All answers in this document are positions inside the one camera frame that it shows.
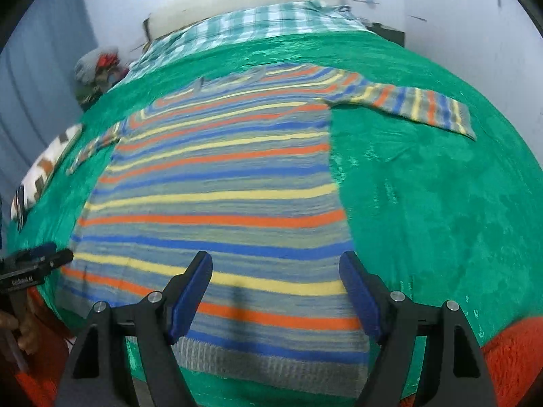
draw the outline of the green blanket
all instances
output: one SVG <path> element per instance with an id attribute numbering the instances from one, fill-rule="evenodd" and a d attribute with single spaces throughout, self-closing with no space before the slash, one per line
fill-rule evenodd
<path id="1" fill-rule="evenodd" d="M 371 112 L 335 108 L 330 166 L 359 257 L 390 289 L 418 303 L 460 303 L 481 344 L 517 318 L 541 314 L 543 175 L 509 122 L 467 83 L 438 65 L 366 32 L 292 35 L 221 46 L 188 56 L 104 95 L 10 250 L 54 240 L 65 246 L 94 183 L 104 150 L 67 177 L 75 154 L 108 126 L 199 76 L 212 79 L 258 64 L 312 62 L 373 81 L 432 89 L 468 105 L 478 140 Z M 42 287 L 54 308 L 55 276 Z M 68 324 L 75 319 L 60 314 Z M 414 392 L 424 342 L 405 394 Z M 137 351 L 131 364 L 141 376 Z M 251 382 L 184 372 L 205 406 L 352 405 Z"/>

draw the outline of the checkered fabric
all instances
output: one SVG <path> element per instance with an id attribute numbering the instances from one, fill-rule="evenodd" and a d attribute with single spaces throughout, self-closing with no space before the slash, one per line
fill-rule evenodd
<path id="1" fill-rule="evenodd" d="M 254 7 L 211 17 L 153 42 L 116 86 L 147 72 L 224 44 L 236 44 L 281 35 L 332 31 L 368 31 L 349 6 L 327 6 L 318 0 Z"/>

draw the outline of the white and brown patterned cloth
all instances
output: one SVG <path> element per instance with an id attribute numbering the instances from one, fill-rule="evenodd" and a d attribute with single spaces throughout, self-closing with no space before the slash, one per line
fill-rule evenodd
<path id="1" fill-rule="evenodd" d="M 12 219 L 21 221 L 21 217 L 36 205 L 53 177 L 55 168 L 60 165 L 64 156 L 67 155 L 72 145 L 81 136 L 82 127 L 83 125 L 80 123 L 72 125 L 65 132 L 59 134 L 49 147 L 38 156 L 21 181 L 24 194 L 23 200 L 17 202 L 17 194 L 12 200 Z"/>

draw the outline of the curtain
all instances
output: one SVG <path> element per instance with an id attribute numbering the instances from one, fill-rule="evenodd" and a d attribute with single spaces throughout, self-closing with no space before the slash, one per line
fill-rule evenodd
<path id="1" fill-rule="evenodd" d="M 82 114 L 73 69 L 96 47 L 83 0 L 35 0 L 0 53 L 4 245 L 16 188 L 37 156 Z"/>

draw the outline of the metal screw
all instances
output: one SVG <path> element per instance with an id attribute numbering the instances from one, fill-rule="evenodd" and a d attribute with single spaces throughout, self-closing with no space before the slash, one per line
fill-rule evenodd
<path id="1" fill-rule="evenodd" d="M 100 313 L 107 307 L 108 304 L 105 301 L 99 301 L 98 303 L 94 303 L 92 308 L 94 309 L 94 312 Z"/>
<path id="2" fill-rule="evenodd" d="M 390 293 L 390 298 L 399 303 L 400 301 L 405 300 L 406 295 L 402 291 L 392 291 Z"/>
<path id="3" fill-rule="evenodd" d="M 447 307 L 452 311 L 457 311 L 458 309 L 460 309 L 460 305 L 454 300 L 448 300 Z"/>
<path id="4" fill-rule="evenodd" d="M 151 292 L 147 296 L 147 300 L 149 300 L 151 303 L 158 303 L 159 301 L 162 300 L 162 292 L 159 292 L 159 291 Z"/>

